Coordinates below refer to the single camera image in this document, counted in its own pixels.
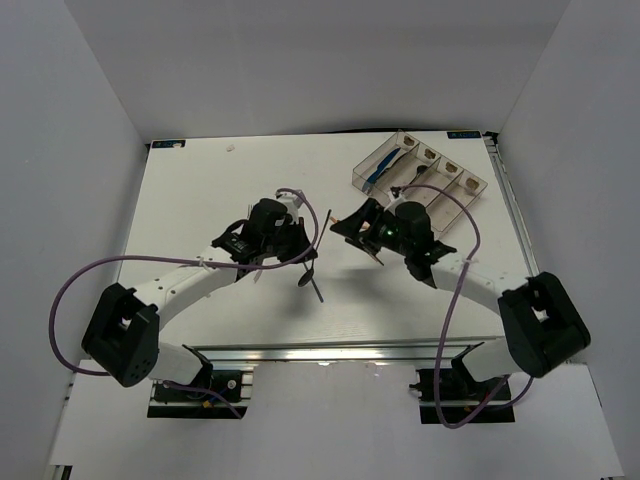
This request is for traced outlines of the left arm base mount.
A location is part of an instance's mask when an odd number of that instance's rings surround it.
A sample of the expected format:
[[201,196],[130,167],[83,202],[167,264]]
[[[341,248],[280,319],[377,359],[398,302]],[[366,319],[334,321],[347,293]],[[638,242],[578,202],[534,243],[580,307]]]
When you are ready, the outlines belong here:
[[252,395],[253,371],[248,367],[214,369],[200,386],[172,387],[155,381],[147,408],[152,419],[240,420]]

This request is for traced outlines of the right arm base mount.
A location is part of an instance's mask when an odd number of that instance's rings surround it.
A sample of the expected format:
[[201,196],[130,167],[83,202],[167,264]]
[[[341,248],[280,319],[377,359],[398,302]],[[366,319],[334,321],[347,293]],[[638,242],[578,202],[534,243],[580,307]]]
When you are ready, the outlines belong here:
[[[418,399],[420,420],[424,425],[440,423],[434,401],[434,373],[433,369],[417,370],[417,381],[409,385],[409,392]],[[440,371],[439,392],[441,409],[445,419],[450,423],[461,422],[499,383],[500,379],[494,378],[469,389],[452,369],[443,368]],[[510,387],[505,383],[493,397],[493,400],[472,419],[472,423],[514,423],[513,407],[507,406],[511,399]]]

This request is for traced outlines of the blue knife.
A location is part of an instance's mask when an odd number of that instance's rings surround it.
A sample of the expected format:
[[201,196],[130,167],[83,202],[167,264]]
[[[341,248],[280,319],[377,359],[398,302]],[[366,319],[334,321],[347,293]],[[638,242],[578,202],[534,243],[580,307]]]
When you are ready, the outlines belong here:
[[395,148],[390,151],[376,166],[375,170],[369,175],[366,182],[370,184],[374,184],[377,181],[377,178],[383,173],[383,171],[387,168],[389,163],[394,159],[394,157],[398,154],[400,148]]

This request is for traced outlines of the black spoon long handle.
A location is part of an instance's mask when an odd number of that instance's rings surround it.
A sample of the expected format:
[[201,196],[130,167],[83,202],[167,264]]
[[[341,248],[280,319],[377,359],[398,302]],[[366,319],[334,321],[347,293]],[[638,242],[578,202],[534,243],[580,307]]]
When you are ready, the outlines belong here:
[[[331,219],[331,215],[332,215],[332,210],[329,209],[327,211],[326,214],[326,218],[322,227],[322,230],[320,232],[319,235],[319,239],[317,240],[316,244],[315,244],[315,250],[318,250],[320,243],[323,239],[323,236],[325,234],[326,228],[328,226],[328,223]],[[305,273],[301,276],[301,278],[298,280],[297,286],[302,288],[305,287],[306,285],[308,285],[309,283],[314,284],[314,274],[315,274],[315,260],[312,260],[310,265],[307,265],[306,263],[303,264],[304,268],[305,268]]]

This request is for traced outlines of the black steak knife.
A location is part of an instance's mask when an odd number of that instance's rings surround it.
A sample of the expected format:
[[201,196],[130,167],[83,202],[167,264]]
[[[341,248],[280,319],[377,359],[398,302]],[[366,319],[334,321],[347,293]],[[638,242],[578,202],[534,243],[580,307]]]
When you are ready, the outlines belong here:
[[391,172],[392,169],[394,169],[399,163],[402,163],[405,159],[411,157],[411,153],[410,152],[404,152],[403,154],[401,154],[400,156],[398,156],[395,160],[393,160],[384,170],[382,173],[380,173],[378,180],[380,180],[383,176],[387,175],[389,172]]

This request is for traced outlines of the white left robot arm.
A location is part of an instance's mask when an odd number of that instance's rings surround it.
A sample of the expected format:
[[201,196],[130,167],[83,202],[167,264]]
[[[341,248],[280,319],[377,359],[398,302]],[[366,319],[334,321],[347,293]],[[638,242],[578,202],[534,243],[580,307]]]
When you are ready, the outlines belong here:
[[124,387],[143,379],[177,387],[188,398],[205,396],[211,362],[186,345],[161,341],[163,328],[196,302],[252,272],[316,258],[299,209],[299,190],[282,188],[259,200],[247,218],[231,224],[194,259],[144,284],[109,286],[101,295],[81,342],[82,349]]

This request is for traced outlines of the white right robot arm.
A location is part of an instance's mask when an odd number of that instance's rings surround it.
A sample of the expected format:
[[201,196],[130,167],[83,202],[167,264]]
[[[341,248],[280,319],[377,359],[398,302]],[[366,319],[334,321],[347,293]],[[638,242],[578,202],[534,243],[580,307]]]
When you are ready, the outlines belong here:
[[525,277],[470,262],[436,239],[426,208],[406,201],[385,209],[368,199],[331,231],[371,256],[388,249],[403,257],[411,276],[460,295],[495,314],[503,337],[466,348],[451,361],[451,384],[472,399],[494,378],[523,372],[542,378],[586,349],[591,335],[558,277]]

